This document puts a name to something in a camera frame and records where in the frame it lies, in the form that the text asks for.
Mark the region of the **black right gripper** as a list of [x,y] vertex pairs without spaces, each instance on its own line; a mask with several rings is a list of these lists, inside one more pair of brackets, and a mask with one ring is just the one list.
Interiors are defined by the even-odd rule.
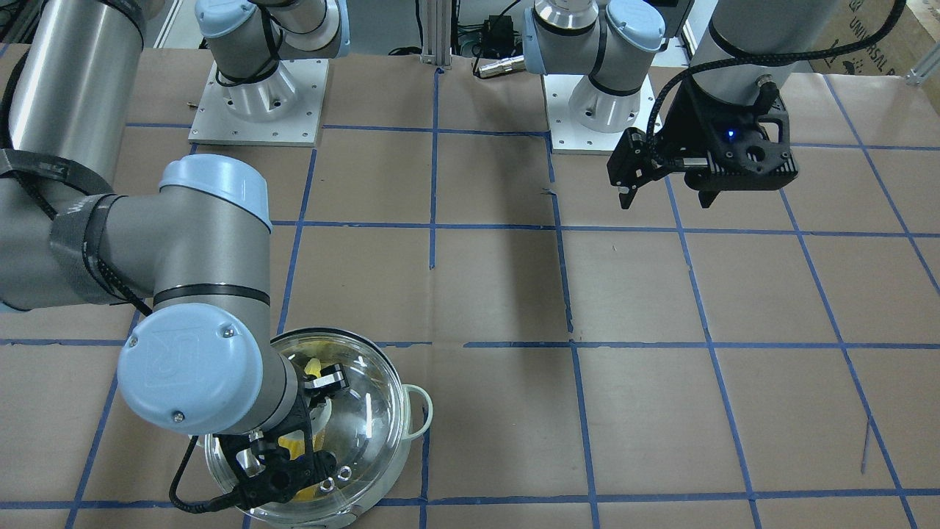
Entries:
[[[310,409],[325,404],[329,398],[348,392],[348,373],[342,364],[323,367],[320,375],[305,375],[303,395],[295,399],[288,415],[275,428],[252,441],[248,435],[228,436],[228,464],[237,478],[233,494],[238,508],[258,508],[265,503],[286,503],[299,490],[314,486],[335,475],[338,462],[332,452],[315,450],[312,439]],[[291,452],[279,445],[282,436],[299,431],[303,435],[303,454],[292,458]],[[263,465],[263,470],[248,476],[239,465],[237,455],[250,450]]]

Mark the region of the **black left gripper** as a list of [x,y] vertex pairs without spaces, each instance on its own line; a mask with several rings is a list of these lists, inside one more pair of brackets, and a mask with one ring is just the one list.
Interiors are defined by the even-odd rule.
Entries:
[[[767,75],[756,88],[752,103],[737,105],[708,95],[692,79],[679,84],[661,129],[661,157],[684,172],[703,209],[721,192],[781,190],[799,174],[778,84]],[[665,177],[665,168],[651,156],[647,134],[626,129],[607,174],[621,208],[628,209],[639,188]]]

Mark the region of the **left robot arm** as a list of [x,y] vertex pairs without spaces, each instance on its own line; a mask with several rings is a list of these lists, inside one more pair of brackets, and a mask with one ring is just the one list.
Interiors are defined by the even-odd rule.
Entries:
[[865,39],[813,49],[835,1],[719,1],[689,67],[661,88],[644,129],[635,127],[643,81],[689,2],[536,1],[521,41],[530,73],[579,77],[570,108],[581,124],[621,134],[607,173],[622,208],[643,185],[678,172],[708,208],[721,193],[782,190],[797,178],[780,93],[793,66],[879,43],[905,6],[894,2]]

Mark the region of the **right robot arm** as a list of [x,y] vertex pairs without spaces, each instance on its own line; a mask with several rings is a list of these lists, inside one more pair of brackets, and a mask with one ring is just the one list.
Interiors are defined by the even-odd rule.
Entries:
[[2,311],[131,304],[143,314],[117,363],[132,411],[218,439],[230,492],[192,514],[286,503],[332,478],[311,412],[344,369],[309,375],[272,350],[267,184],[248,164],[193,154],[155,195],[112,187],[158,1],[47,1],[2,97]]

